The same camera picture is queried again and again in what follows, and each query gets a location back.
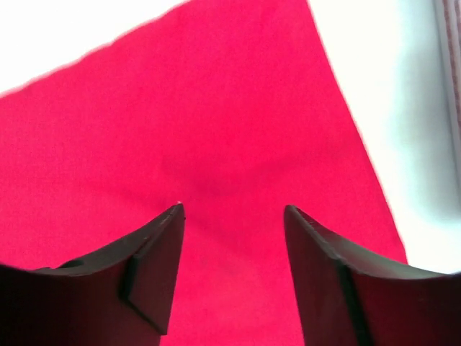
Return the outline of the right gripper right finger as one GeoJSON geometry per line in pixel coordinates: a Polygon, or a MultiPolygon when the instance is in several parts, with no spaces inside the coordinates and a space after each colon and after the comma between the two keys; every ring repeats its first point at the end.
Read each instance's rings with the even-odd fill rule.
{"type": "Polygon", "coordinates": [[[460,275],[405,265],[284,211],[306,345],[458,345],[460,275]]]}

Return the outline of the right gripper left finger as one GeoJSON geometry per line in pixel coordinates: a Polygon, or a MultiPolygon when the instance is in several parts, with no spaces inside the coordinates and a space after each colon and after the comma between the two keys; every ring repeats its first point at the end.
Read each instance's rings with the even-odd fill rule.
{"type": "Polygon", "coordinates": [[[1,266],[3,345],[158,345],[167,333],[184,207],[57,268],[1,266]]]}

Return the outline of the bright red t shirt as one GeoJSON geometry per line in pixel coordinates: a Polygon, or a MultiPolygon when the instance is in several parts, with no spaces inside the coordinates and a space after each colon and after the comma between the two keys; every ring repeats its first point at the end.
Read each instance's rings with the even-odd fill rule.
{"type": "Polygon", "coordinates": [[[190,1],[1,98],[1,261],[58,265],[175,203],[165,345],[301,345],[282,214],[406,253],[305,1],[190,1]]]}

